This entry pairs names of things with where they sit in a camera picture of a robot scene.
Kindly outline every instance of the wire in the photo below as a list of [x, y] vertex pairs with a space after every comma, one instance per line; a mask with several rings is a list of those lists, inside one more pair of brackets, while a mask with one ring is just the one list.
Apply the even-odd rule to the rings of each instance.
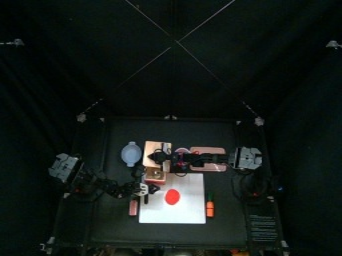
[[177, 41], [183, 41], [233, 2], [229, 1]]

